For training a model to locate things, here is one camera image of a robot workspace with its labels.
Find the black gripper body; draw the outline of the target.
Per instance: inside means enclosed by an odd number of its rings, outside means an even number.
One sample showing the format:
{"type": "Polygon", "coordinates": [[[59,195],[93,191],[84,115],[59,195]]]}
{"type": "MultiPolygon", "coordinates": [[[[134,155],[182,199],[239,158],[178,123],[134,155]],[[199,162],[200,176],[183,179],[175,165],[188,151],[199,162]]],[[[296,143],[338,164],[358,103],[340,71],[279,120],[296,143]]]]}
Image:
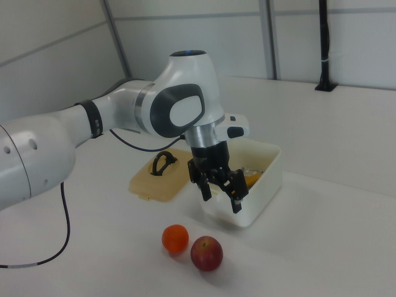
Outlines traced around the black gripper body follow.
{"type": "Polygon", "coordinates": [[[231,169],[229,167],[230,154],[226,141],[220,142],[210,147],[191,148],[192,159],[189,161],[189,172],[206,173],[212,170],[222,171],[228,174],[231,169]]]}

